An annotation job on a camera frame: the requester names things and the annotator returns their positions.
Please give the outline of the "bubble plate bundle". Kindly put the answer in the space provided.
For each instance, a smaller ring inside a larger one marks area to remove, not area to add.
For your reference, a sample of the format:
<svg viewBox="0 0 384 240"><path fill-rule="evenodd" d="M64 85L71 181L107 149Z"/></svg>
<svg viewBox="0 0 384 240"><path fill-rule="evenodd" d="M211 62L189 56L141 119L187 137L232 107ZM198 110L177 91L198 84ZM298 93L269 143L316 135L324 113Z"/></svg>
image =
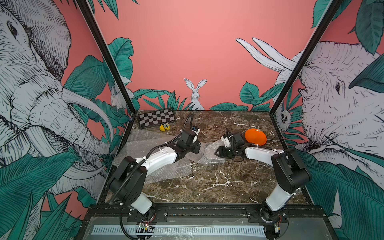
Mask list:
<svg viewBox="0 0 384 240"><path fill-rule="evenodd" d="M186 158L192 162L203 164L203 165L216 165L224 164L225 158L220 158L215 155L215 152L220 146L224 146L221 140L217 140L212 143L201 143L201 148L198 154L192 152L186 154Z"/></svg>

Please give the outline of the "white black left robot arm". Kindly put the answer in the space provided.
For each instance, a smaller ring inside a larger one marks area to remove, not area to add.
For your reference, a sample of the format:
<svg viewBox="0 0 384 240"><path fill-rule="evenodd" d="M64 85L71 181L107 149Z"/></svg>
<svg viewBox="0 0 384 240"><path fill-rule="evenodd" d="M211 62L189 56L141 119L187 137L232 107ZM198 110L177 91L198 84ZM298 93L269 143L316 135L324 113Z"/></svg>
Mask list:
<svg viewBox="0 0 384 240"><path fill-rule="evenodd" d="M144 157L125 157L107 183L109 191L113 193L109 204L127 206L142 215L152 212L153 202L143 193L146 178L181 160L187 153L198 154L201 147L199 133L200 129L192 126L182 130L171 141L153 147Z"/></svg>

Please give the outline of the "pink bubble bundle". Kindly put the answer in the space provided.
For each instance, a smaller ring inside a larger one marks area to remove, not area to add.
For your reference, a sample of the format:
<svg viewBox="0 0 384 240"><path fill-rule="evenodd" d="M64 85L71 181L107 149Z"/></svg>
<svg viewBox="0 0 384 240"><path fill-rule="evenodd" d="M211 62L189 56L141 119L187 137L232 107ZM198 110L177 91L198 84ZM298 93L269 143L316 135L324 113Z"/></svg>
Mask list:
<svg viewBox="0 0 384 240"><path fill-rule="evenodd" d="M123 158L131 156L133 158L139 158L145 156L151 148L163 144L168 138L159 138L151 140L141 140L134 142L127 142L122 150L113 160L113 165L118 167ZM183 158L176 163L166 165L146 177L145 184L156 183L164 180L181 178L192 173L190 160Z"/></svg>

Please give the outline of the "orange dinner plate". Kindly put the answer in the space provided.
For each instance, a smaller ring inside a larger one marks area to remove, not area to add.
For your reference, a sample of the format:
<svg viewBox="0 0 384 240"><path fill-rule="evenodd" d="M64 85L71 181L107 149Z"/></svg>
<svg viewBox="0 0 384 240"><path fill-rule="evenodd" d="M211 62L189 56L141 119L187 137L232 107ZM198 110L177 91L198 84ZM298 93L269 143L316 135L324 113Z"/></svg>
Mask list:
<svg viewBox="0 0 384 240"><path fill-rule="evenodd" d="M267 136L259 129L248 129L245 132L245 138L248 143L263 146L267 143Z"/></svg>

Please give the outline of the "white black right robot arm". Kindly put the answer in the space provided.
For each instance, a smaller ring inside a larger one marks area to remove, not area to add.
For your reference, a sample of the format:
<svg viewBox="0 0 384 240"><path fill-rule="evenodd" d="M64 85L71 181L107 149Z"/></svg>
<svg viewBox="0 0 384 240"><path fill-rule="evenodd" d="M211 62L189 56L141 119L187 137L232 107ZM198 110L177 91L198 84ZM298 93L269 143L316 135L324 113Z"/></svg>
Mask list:
<svg viewBox="0 0 384 240"><path fill-rule="evenodd" d="M312 178L304 161L294 149L270 150L248 143L241 134L226 133L221 137L224 143L215 155L220 158L256 160L273 167L277 185L264 200L263 210L272 213L282 209L297 189L304 187Z"/></svg>

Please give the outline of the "clear bubble wrap sheet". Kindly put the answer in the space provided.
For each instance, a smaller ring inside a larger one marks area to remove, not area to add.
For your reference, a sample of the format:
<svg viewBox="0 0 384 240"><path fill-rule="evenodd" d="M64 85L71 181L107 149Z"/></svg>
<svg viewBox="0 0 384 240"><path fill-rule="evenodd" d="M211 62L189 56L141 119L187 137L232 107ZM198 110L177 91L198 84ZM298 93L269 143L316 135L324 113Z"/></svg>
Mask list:
<svg viewBox="0 0 384 240"><path fill-rule="evenodd" d="M153 147L164 144L174 137L174 135L167 135L165 133L131 130L126 144L114 158L112 164L117 167L127 156L131 156L134 159L144 157Z"/></svg>

